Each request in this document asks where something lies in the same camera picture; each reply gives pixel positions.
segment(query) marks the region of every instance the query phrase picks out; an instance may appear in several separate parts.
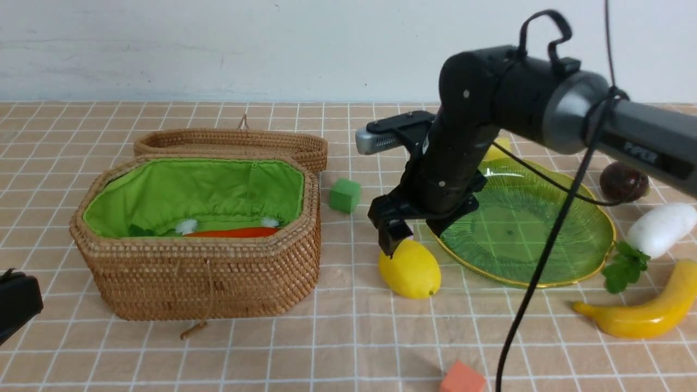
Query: green foam block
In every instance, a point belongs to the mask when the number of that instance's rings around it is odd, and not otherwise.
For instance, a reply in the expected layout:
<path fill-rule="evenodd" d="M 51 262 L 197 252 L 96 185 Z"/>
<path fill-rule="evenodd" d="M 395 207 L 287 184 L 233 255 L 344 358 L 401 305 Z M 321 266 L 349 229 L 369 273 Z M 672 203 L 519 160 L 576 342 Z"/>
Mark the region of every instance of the green foam block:
<path fill-rule="evenodd" d="M 349 179 L 338 179 L 329 192 L 329 208 L 352 213 L 360 203 L 360 184 Z"/>

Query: green fabric lining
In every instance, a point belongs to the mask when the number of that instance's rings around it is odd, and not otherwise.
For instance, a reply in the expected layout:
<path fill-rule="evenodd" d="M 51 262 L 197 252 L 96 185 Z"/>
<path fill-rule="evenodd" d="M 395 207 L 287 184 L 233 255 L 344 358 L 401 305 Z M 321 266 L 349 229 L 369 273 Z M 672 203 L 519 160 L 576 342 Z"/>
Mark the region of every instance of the green fabric lining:
<path fill-rule="evenodd" d="M 121 238 L 136 225 L 158 236 L 179 236 L 185 219 L 198 232 L 261 226 L 265 217 L 281 226 L 302 212 L 305 176 L 282 160 L 158 158 L 113 180 L 84 212 L 98 236 Z"/>

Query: lemon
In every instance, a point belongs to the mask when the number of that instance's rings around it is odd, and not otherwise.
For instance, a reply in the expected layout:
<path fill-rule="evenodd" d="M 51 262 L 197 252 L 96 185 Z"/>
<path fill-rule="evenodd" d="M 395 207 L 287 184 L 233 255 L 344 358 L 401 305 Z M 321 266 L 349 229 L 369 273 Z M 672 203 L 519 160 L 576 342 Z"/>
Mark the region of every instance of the lemon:
<path fill-rule="evenodd" d="M 392 259 L 380 251 L 378 269 L 385 284 L 406 298 L 428 298 L 441 288 L 441 268 L 436 258 L 412 239 L 403 240 Z"/>
<path fill-rule="evenodd" d="M 503 147 L 506 151 L 511 151 L 511 141 L 508 140 L 508 138 L 497 137 L 494 141 L 496 142 L 496 144 Z M 487 154 L 484 155 L 483 160 L 494 160 L 499 158 L 508 158 L 508 155 L 506 155 L 505 153 L 503 153 L 503 151 L 498 149 L 497 146 L 492 145 L 491 147 L 489 147 L 489 150 L 487 150 Z"/>

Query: green plate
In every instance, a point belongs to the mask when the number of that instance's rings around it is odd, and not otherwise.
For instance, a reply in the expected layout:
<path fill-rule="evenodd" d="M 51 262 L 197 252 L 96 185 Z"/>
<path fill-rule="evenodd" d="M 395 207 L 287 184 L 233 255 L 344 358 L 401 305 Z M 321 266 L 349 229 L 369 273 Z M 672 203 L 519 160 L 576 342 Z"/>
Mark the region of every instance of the green plate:
<path fill-rule="evenodd" d="M 573 179 L 526 161 L 564 187 Z M 566 193 L 510 158 L 484 162 L 480 207 L 436 238 L 460 264 L 505 285 L 529 286 Z M 582 186 L 579 193 L 595 198 Z M 575 199 L 537 287 L 560 287 L 600 272 L 616 239 L 605 211 Z"/>

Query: brown ball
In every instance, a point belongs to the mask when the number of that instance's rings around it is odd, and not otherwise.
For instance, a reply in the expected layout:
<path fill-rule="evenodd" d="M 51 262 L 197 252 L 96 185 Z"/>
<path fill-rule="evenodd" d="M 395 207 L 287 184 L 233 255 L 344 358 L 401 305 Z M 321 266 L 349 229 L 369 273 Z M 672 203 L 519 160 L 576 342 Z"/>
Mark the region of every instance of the brown ball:
<path fill-rule="evenodd" d="M 632 166 L 614 162 L 600 174 L 600 190 L 610 202 L 635 202 L 648 195 L 649 177 Z"/>

